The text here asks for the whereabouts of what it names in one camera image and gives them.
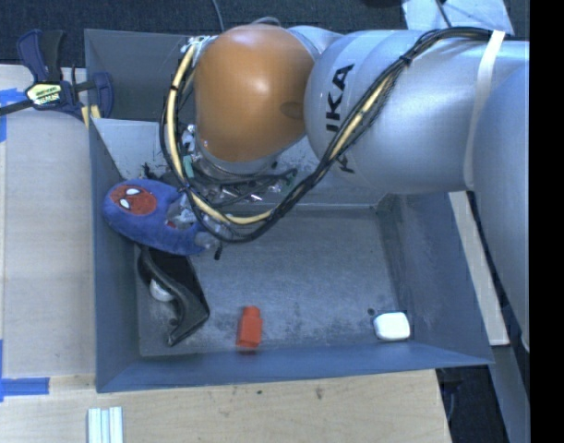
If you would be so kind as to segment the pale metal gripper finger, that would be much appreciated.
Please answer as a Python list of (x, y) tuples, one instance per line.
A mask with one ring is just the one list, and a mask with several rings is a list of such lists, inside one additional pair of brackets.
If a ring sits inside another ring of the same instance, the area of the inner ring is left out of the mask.
[(179, 198), (168, 207), (166, 223), (170, 227), (190, 227), (195, 223), (195, 213), (187, 198)]
[(195, 221), (191, 227), (192, 243), (201, 249), (213, 249), (219, 245), (219, 239), (210, 233), (199, 221)]

